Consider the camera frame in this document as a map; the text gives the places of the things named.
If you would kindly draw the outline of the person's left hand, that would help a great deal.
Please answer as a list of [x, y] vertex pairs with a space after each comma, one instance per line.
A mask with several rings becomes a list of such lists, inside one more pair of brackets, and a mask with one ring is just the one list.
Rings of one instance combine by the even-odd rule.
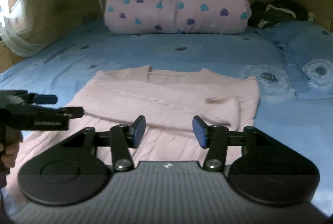
[[20, 144], [23, 142], [23, 135], [20, 130], [12, 129], [9, 126], [6, 127], [6, 134], [15, 137], [15, 142], [5, 147], [1, 144], [1, 161], [6, 168], [13, 168], [16, 163], [16, 158], [20, 149]]

